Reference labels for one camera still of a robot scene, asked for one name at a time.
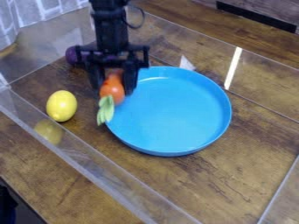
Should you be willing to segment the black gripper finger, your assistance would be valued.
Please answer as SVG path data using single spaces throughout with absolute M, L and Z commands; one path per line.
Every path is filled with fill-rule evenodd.
M 86 71 L 90 87 L 93 90 L 98 90 L 99 85 L 105 79 L 105 70 L 99 65 L 87 63 Z
M 122 84 L 125 95 L 130 95 L 136 89 L 138 67 L 133 61 L 126 61 L 123 63 L 123 74 L 122 74 Z

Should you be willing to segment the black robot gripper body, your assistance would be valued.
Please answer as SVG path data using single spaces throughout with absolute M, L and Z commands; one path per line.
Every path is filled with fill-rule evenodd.
M 137 29 L 138 25 L 126 22 L 129 0 L 87 0 L 93 18 L 95 41 L 93 45 L 73 47 L 73 63 L 94 63 L 102 67 L 121 67 L 130 62 L 136 67 L 148 67 L 146 45 L 132 45 L 127 41 L 126 28 Z

